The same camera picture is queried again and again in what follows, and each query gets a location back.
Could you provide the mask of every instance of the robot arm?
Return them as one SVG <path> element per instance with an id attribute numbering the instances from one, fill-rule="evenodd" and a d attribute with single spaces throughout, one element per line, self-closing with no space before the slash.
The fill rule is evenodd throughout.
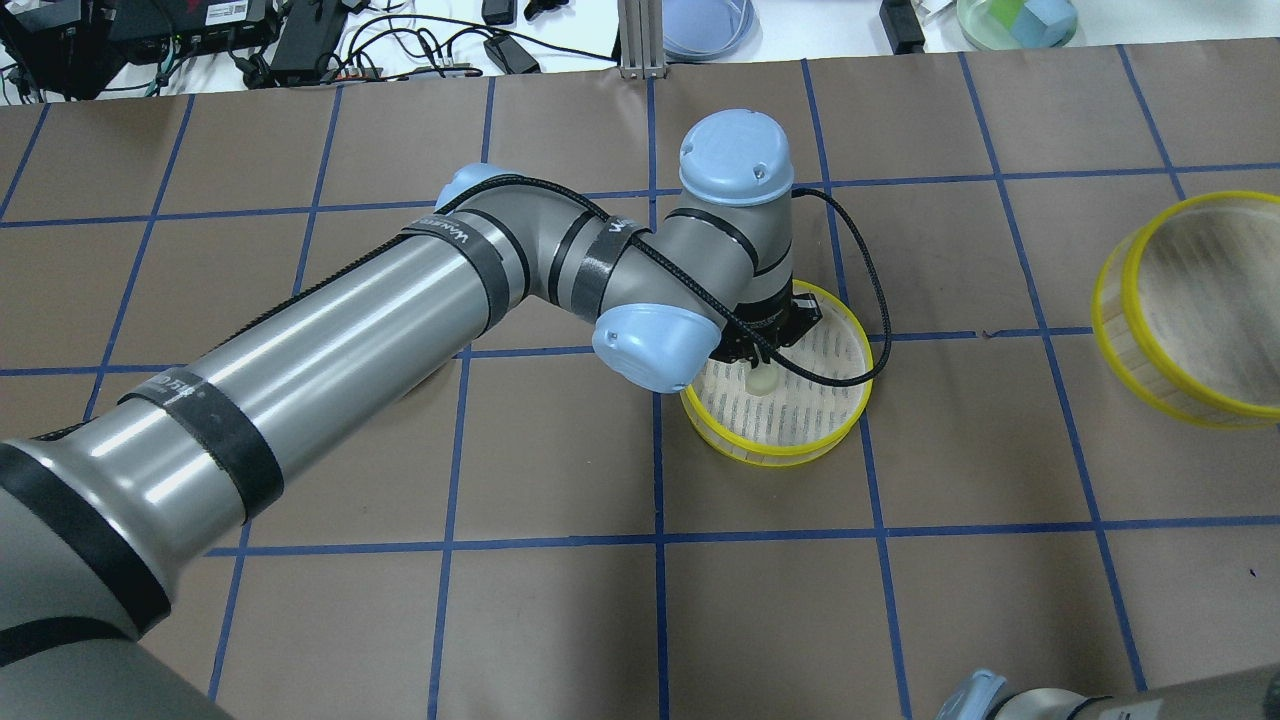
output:
<path id="1" fill-rule="evenodd" d="M 703 297 L 628 243 L 646 228 L 511 178 L 465 168 L 436 214 L 192 364 L 65 437 L 0 445 L 6 708 L 221 717 L 122 641 L 168 615 L 191 560 L 529 295 L 595 322 L 602 359 L 658 392 L 713 352 L 745 356 Z M 797 322 L 781 128 L 712 115 L 685 140 L 681 178 L 680 208 L 646 242 L 786 345 Z"/>

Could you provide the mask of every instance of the blue block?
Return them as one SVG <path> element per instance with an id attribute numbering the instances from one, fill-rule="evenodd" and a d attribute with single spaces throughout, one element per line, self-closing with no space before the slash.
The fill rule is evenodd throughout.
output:
<path id="1" fill-rule="evenodd" d="M 1075 22 L 1075 6 L 1068 0 L 1027 0 L 1009 32 L 1023 47 L 1052 47 Z"/>

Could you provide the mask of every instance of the yellow-rimmed bowl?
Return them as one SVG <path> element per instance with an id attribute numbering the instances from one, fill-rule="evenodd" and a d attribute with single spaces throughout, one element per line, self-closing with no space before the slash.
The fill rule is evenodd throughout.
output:
<path id="1" fill-rule="evenodd" d="M 792 281 L 812 292 L 822 320 L 781 352 L 801 368 L 849 378 L 872 365 L 872 346 L 854 313 L 829 292 Z M 746 363 L 709 361 L 681 393 L 694 429 L 708 445 L 735 460 L 786 468 L 820 457 L 849 434 L 870 398 L 872 383 L 831 388 L 781 372 L 778 388 L 756 397 L 746 391 Z"/>
<path id="2" fill-rule="evenodd" d="M 1216 428 L 1280 423 L 1280 197 L 1192 197 L 1126 237 L 1093 291 L 1093 334 L 1153 407 Z"/>

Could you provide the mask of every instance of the yellow basket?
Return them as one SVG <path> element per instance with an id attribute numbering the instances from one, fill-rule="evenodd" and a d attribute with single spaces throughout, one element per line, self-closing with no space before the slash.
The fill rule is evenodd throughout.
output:
<path id="1" fill-rule="evenodd" d="M 1098 274 L 1093 334 L 1151 406 L 1215 428 L 1280 421 L 1280 197 L 1213 192 L 1126 237 Z"/>
<path id="2" fill-rule="evenodd" d="M 836 299 L 829 292 L 809 284 L 801 281 L 792 281 L 794 287 L 797 292 L 812 292 L 818 297 L 819 307 L 823 309 L 823 319 L 814 331 L 810 331 L 805 338 L 817 338 L 823 329 L 823 324 L 828 328 L 846 331 L 850 338 L 849 346 L 844 350 L 846 352 L 844 366 L 836 369 L 840 373 L 861 374 L 870 368 L 872 364 L 872 346 L 867 340 L 867 332 L 863 325 L 858 322 L 849 307 L 845 306 L 838 299 Z M 801 366 L 804 366 L 804 360 L 799 355 L 804 352 L 803 345 L 806 340 L 801 340 L 796 343 L 794 348 L 783 350 L 790 360 L 795 360 Z M 809 386 L 815 396 L 823 396 L 828 401 L 838 401 L 840 415 L 838 418 L 828 415 L 826 419 L 828 425 L 833 425 L 831 432 L 824 433 L 822 437 L 809 442 L 794 443 L 794 445 L 769 445 L 763 442 L 753 441 L 742 434 L 730 429 L 726 423 L 718 419 L 708 407 L 704 405 L 703 398 L 699 396 L 700 387 L 705 387 L 707 373 L 726 370 L 723 364 L 708 363 L 708 368 L 703 369 L 703 373 L 689 384 L 681 393 L 680 401 L 685 406 L 685 413 L 689 415 L 690 421 L 694 424 L 694 429 L 698 434 L 707 441 L 708 445 L 718 450 L 721 454 L 727 455 L 735 460 L 740 460 L 749 465 L 758 465 L 762 468 L 786 468 L 791 465 L 800 465 L 803 462 L 809 462 L 815 460 L 849 434 L 858 418 L 861 416 L 863 410 L 867 407 L 867 401 L 870 398 L 872 383 L 867 382 L 860 386 L 851 388 L 827 388 L 804 380 L 796 375 L 791 375 L 787 370 L 780 369 L 783 373 L 783 379 L 788 383 L 803 383 Z M 737 365 L 736 372 L 745 372 Z"/>

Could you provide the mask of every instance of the label sticker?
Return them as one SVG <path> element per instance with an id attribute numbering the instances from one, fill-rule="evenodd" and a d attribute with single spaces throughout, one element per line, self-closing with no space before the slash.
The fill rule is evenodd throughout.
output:
<path id="1" fill-rule="evenodd" d="M 1152 700 L 1138 705 L 1126 705 L 1103 710 L 1098 714 L 1098 720 L 1156 720 L 1160 717 L 1160 703 L 1164 701 Z"/>
<path id="2" fill-rule="evenodd" d="M 234 3 L 218 3 L 209 6 L 205 13 L 206 26 L 220 26 L 238 23 L 248 18 L 248 0 L 236 0 Z"/>

